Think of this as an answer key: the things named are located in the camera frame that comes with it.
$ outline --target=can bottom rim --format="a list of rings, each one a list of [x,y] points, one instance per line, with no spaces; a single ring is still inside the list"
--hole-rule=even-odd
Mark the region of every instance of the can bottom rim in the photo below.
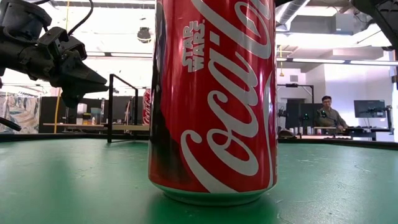
[[[160,190],[163,190],[166,196],[176,201],[192,205],[218,207],[236,206],[251,203],[259,199],[265,191],[269,190],[255,190],[250,192],[239,192],[236,194],[210,194],[203,192],[188,192],[170,187],[164,187],[155,183],[153,184]]]

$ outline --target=ceiling pipe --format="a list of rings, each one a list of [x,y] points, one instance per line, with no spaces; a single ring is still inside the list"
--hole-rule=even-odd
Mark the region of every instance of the ceiling pipe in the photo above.
[[[309,2],[310,0],[294,0],[277,7],[275,10],[277,31],[289,31],[290,23],[297,16],[297,12]]]

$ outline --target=laboratory room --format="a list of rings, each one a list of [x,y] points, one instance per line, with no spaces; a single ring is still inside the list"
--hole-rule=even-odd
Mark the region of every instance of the laboratory room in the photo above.
[[[2,0],[0,224],[396,224],[393,0]]]

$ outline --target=green table surface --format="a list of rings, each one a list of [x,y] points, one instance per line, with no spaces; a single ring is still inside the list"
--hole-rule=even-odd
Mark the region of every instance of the green table surface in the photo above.
[[[279,144],[278,159],[259,200],[198,207],[148,181],[145,142],[1,143],[0,223],[398,223],[398,151]]]

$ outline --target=coca-cola can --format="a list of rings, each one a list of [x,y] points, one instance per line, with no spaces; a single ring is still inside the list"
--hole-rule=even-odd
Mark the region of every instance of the coca-cola can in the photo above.
[[[142,97],[142,124],[150,124],[150,90],[146,89],[144,96]]]
[[[149,178],[199,205],[277,182],[273,0],[157,0]]]

